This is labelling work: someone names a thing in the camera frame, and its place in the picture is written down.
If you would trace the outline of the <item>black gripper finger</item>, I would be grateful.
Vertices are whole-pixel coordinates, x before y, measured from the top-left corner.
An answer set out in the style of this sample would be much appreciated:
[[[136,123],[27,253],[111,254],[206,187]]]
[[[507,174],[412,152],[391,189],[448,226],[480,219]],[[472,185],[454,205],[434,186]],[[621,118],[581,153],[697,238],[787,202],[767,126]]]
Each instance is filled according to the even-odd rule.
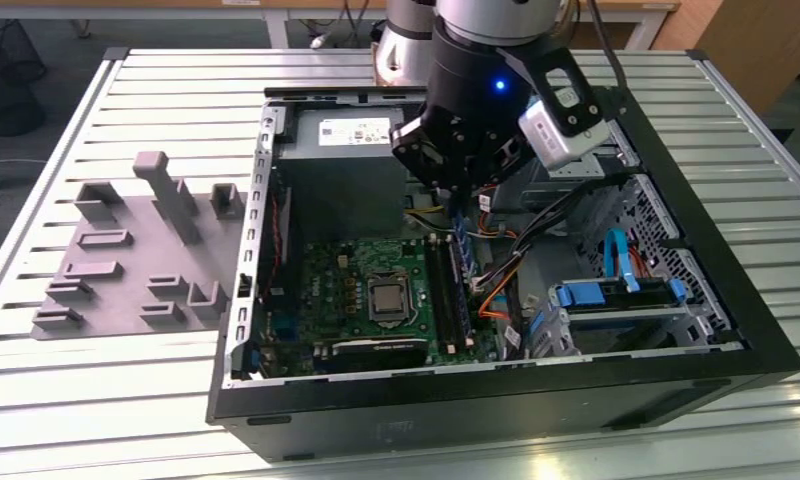
[[[528,143],[522,134],[487,131],[463,155],[464,177],[459,192],[470,196],[486,185],[503,183],[528,163]]]
[[[391,130],[395,158],[443,199],[459,195],[458,138],[455,126],[424,116]]]

